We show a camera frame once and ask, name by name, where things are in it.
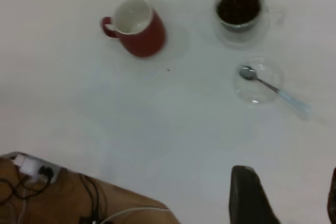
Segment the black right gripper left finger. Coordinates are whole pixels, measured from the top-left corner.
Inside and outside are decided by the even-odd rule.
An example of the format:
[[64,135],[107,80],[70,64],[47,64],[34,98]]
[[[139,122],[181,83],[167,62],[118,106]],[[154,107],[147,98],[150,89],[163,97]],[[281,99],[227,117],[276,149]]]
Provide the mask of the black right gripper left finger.
[[250,166],[233,166],[228,210],[230,223],[280,223],[272,210],[259,176]]

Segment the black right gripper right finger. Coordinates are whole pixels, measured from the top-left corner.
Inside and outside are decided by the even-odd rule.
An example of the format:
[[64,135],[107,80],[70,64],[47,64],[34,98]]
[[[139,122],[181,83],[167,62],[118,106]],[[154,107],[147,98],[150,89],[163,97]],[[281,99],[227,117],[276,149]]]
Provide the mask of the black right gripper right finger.
[[328,195],[327,212],[331,224],[336,224],[336,168],[334,168]]

